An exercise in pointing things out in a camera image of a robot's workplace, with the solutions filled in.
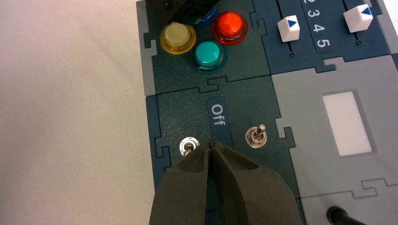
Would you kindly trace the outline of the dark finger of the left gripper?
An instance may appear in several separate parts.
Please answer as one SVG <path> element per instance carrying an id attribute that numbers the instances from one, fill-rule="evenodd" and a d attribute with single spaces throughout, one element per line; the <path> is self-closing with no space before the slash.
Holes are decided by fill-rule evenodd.
<path id="1" fill-rule="evenodd" d="M 177 22 L 198 24 L 206 17 L 218 0 L 147 0 L 146 4 L 162 24 Z"/>

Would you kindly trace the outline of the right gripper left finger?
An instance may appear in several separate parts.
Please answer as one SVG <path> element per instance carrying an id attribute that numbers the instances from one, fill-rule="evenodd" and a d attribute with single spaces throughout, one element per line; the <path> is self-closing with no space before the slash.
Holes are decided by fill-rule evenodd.
<path id="1" fill-rule="evenodd" d="M 153 198 L 149 224 L 205 224 L 210 155 L 209 144 L 201 144 L 164 173 Z"/>

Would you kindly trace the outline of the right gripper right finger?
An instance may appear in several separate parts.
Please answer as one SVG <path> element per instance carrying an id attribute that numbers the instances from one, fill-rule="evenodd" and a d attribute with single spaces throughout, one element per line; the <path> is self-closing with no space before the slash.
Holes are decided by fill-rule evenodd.
<path id="1" fill-rule="evenodd" d="M 295 196 L 279 173 L 215 140 L 210 150 L 224 224 L 302 224 Z"/>

